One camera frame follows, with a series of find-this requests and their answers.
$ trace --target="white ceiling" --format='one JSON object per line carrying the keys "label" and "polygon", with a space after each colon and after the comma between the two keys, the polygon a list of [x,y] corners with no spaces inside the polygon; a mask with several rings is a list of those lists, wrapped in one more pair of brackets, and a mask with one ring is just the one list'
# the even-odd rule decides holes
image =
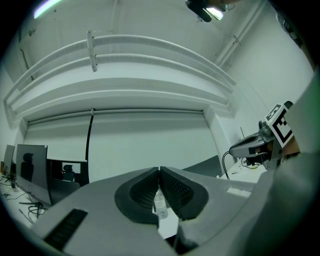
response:
{"label": "white ceiling", "polygon": [[[62,0],[37,19],[30,13],[13,39],[4,64],[15,82],[27,70],[20,48],[31,67],[53,51],[86,39],[87,30],[92,30],[94,36],[127,34],[158,38],[186,47],[215,62],[254,2],[256,0],[243,0],[232,11],[225,12],[222,20],[213,19],[206,23],[199,22],[186,7],[185,0],[118,0],[114,19],[115,0]],[[143,53],[144,49],[132,49],[124,44],[101,47],[98,51],[104,54]],[[79,51],[53,65],[87,55],[87,51]]]}

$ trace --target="white table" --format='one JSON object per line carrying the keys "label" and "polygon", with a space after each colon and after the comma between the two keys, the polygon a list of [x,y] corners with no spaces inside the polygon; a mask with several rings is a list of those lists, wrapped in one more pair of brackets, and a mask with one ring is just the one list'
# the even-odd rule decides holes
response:
{"label": "white table", "polygon": [[168,208],[168,217],[165,219],[159,219],[158,232],[160,236],[163,239],[167,239],[176,235],[178,231],[178,223],[179,223],[178,216],[175,214],[175,212],[171,208]]}
{"label": "white table", "polygon": [[[240,159],[229,170],[227,170],[227,173],[231,181],[257,183],[260,178],[260,175],[266,171],[267,170],[263,165],[259,165],[255,169],[249,169],[245,166],[242,166]],[[221,179],[226,180],[226,174],[222,175]]]}
{"label": "white table", "polygon": [[[16,221],[19,221],[20,223],[22,223],[25,226],[27,226],[28,228],[30,228],[33,225],[27,219],[27,218],[29,218],[28,217],[28,212],[29,212],[28,207],[30,205],[19,204],[19,203],[34,203],[36,201],[33,200],[32,197],[31,197],[31,200],[33,200],[33,201],[30,201],[28,194],[26,194],[20,188],[18,188],[18,187],[12,188],[10,186],[10,182],[9,181],[5,182],[6,179],[7,178],[5,177],[4,179],[2,179],[2,181],[0,181],[0,183],[6,184],[6,185],[0,184],[0,193],[1,193],[0,198],[1,198],[4,206],[6,207],[6,210],[8,211],[9,215],[13,219],[15,219]],[[30,212],[29,216],[30,216],[30,219],[31,219],[32,222],[36,222],[37,221],[37,215],[36,214],[33,214],[32,212]]]}

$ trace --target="cable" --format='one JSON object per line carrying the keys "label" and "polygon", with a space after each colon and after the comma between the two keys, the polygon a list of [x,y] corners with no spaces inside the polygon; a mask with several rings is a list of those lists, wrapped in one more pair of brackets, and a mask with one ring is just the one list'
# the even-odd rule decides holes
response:
{"label": "cable", "polygon": [[16,199],[18,199],[19,197],[22,197],[24,194],[25,194],[25,193],[19,195],[17,198],[9,198],[9,199],[6,199],[6,200],[7,200],[7,201],[8,201],[8,200],[16,200]]}
{"label": "cable", "polygon": [[[37,212],[34,212],[34,211],[37,211],[37,210],[38,209],[33,209],[33,210],[30,210],[29,212],[34,214],[34,215],[37,215]],[[42,213],[39,212],[38,215],[44,215],[46,213],[46,211],[47,211],[46,209],[43,209],[43,208],[40,208],[39,211],[40,210],[44,210],[44,212],[42,212]]]}
{"label": "cable", "polygon": [[228,176],[228,173],[227,173],[227,168],[226,168],[226,165],[225,165],[225,157],[226,155],[230,155],[229,151],[225,152],[223,154],[223,157],[222,157],[222,167],[223,167],[223,170],[224,170],[224,173],[225,173],[225,176],[228,180],[230,180],[229,176]]}
{"label": "cable", "polygon": [[[38,209],[38,206],[37,206],[37,205],[30,205],[30,206],[28,207],[29,211],[34,211],[34,209],[31,210],[30,208],[36,208],[36,209]],[[39,209],[40,209],[40,210],[48,210],[48,208],[43,207],[43,206],[41,206],[41,205],[39,206]]]}
{"label": "cable", "polygon": [[243,166],[243,167],[246,167],[246,168],[248,168],[248,169],[257,169],[258,168],[258,166],[262,166],[262,164],[261,163],[255,163],[255,165],[257,165],[256,167],[249,167],[249,166],[247,166],[247,165],[244,165],[244,162],[243,162],[243,159],[244,159],[244,157],[242,157],[242,159],[241,159],[241,165]]}

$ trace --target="ceiling light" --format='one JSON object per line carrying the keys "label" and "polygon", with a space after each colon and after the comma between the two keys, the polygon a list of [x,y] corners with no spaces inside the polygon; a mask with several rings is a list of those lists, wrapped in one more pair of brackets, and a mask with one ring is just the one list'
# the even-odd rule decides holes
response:
{"label": "ceiling light", "polygon": [[54,6],[56,3],[60,2],[61,0],[47,0],[43,4],[41,4],[37,9],[35,9],[33,13],[33,17],[36,19],[41,14],[43,14],[46,10],[50,7]]}
{"label": "ceiling light", "polygon": [[221,21],[221,19],[224,17],[224,14],[221,11],[219,11],[219,10],[213,8],[213,7],[212,8],[207,8],[206,10],[209,13],[211,13],[218,21]]}

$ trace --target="monitor screen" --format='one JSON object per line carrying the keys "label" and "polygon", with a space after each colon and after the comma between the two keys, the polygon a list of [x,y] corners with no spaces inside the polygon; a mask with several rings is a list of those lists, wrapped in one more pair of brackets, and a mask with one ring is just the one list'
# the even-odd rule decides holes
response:
{"label": "monitor screen", "polygon": [[4,153],[4,172],[8,177],[11,176],[12,158],[14,156],[15,146],[6,145]]}
{"label": "monitor screen", "polygon": [[16,183],[25,192],[51,205],[47,178],[46,145],[19,144],[16,150]]}

